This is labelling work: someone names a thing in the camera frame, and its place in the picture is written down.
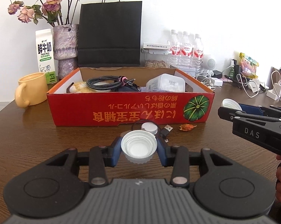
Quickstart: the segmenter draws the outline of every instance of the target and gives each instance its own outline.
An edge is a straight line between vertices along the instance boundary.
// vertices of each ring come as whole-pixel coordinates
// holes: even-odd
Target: textured ceramic vase
[[[77,68],[78,24],[53,28],[53,56],[58,60],[59,79]]]

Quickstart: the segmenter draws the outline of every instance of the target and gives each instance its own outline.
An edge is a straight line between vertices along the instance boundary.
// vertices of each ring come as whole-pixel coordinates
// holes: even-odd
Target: brown wood tabletop
[[[225,98],[256,106],[281,106],[281,103],[262,92],[250,99],[243,90],[227,83],[222,88],[216,88],[215,92],[207,122],[195,124],[197,127],[190,132],[180,132],[179,125],[171,125],[174,129],[168,136],[168,144],[183,145],[191,151],[209,147],[274,182],[278,165],[275,154],[233,135],[232,123],[221,120],[217,109]],[[18,108],[14,101],[11,102],[0,112],[0,223],[9,217],[2,191],[10,179],[69,147],[88,151],[93,146],[110,145],[116,136],[130,129],[131,124],[118,127],[56,127],[47,101],[26,109]],[[198,168],[190,169],[191,180],[195,181],[199,178]],[[79,177],[84,181],[88,178],[87,170],[87,167],[81,167]],[[170,179],[171,171],[172,167],[161,166],[157,154],[150,162],[140,165],[130,163],[121,154],[116,168],[106,168],[110,179]]]

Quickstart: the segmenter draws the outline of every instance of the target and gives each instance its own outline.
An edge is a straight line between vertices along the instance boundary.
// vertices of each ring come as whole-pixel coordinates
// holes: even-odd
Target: white wall
[[[36,0],[23,1],[32,5]],[[205,53],[217,58],[218,70],[228,66],[235,51],[260,63],[257,75],[263,81],[271,66],[281,66],[281,0],[142,1],[142,42],[165,42],[171,29],[187,30],[202,35]],[[38,71],[35,31],[50,28],[44,20],[38,26],[21,23],[17,15],[7,13],[9,4],[0,0],[0,101],[13,100],[18,78]],[[65,15],[66,1],[62,5]],[[79,11],[80,4],[74,23],[79,22]]]

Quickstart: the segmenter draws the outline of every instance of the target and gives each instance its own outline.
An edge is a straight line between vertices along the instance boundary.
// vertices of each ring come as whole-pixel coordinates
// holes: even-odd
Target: coiled cable
[[[95,85],[98,82],[103,82],[103,81],[114,81],[112,83],[108,84],[103,84],[103,85]],[[92,89],[98,90],[98,91],[105,91],[105,90],[113,90],[122,86],[125,86],[128,84],[129,86],[133,86],[132,80],[128,80],[124,76],[102,76],[102,77],[95,77],[95,78],[90,78],[87,80],[86,84]]]

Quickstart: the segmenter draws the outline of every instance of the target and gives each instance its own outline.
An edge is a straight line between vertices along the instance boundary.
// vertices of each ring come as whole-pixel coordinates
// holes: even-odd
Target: blue gripper pad
[[[122,141],[123,137],[120,137],[119,140],[117,141],[117,143],[114,146],[114,152],[111,158],[111,165],[112,167],[115,167],[118,164],[118,160],[120,157],[120,154],[122,152],[122,148],[121,148],[121,141]]]
[[[264,116],[264,112],[258,106],[242,105],[242,104],[239,104],[239,105],[241,106],[242,110],[245,111],[247,114]]]
[[[163,144],[161,143],[161,141],[159,139],[156,138],[156,140],[157,140],[157,153],[158,153],[161,165],[167,166],[167,158],[166,158],[166,155],[165,155],[165,148],[164,148]]]

